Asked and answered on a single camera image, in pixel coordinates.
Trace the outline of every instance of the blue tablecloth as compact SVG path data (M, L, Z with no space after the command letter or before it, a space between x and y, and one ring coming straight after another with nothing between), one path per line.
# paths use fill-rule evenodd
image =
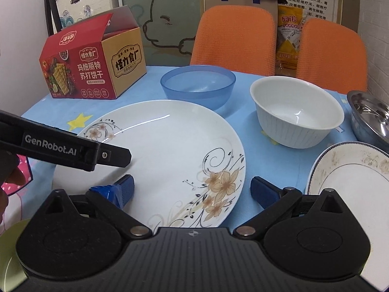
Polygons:
M147 100L165 99L159 83L161 77L174 67L148 67L147 74L116 100L52 99L46 96L23 116L36 122L79 133L102 115L119 107ZM292 149L272 141L258 123L255 104L250 97L250 85L257 75L235 73L237 80L231 98L216 112L238 133L246 154L246 179L240 198L222 226L236 226L258 214L262 208L250 196L250 181L259 175L276 186L294 186L304 192L311 166L328 146L356 140L351 129L351 109L345 95L329 91L345 111L343 132L336 129L317 146ZM22 218L30 218L51 191L55 166L31 160L33 181L21 190Z

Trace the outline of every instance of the cardboard box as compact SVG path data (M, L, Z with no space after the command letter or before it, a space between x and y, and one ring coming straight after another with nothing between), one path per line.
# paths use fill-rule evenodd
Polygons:
M277 22L278 22L278 1L277 0L259 0L259 4L254 3L253 0L200 0L200 13L203 13L209 8L216 5L247 5L247 6L255 6L256 8L263 8L267 10L274 18L274 23L276 23L277 30Z
M39 61L53 98L116 99L146 73L141 30L128 6L50 36Z

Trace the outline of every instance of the yellow plastic bag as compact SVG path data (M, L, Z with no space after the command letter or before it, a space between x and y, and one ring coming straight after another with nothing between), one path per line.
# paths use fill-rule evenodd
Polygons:
M297 68L300 32L305 22L303 12L303 9L292 6L278 6L276 61L283 68Z

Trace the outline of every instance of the floral plate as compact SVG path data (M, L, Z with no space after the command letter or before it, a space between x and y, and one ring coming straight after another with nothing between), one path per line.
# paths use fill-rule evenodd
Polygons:
M370 240L361 276L383 291L389 287L389 155L361 142L327 148L315 161L306 191L335 189Z
M129 173L135 193L124 211L154 232L158 227L217 227L242 191L242 143L222 117L200 105L131 104L94 121L79 136L128 148L131 164L98 164L93 172L57 166L53 188L83 194Z

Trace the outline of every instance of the finger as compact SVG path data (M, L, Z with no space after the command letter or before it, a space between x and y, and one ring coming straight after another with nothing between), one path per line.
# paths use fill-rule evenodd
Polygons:
M3 214L8 205L8 196L3 189L0 188L0 223L3 221Z
M15 168L5 182L22 186L26 183L26 178L19 168Z

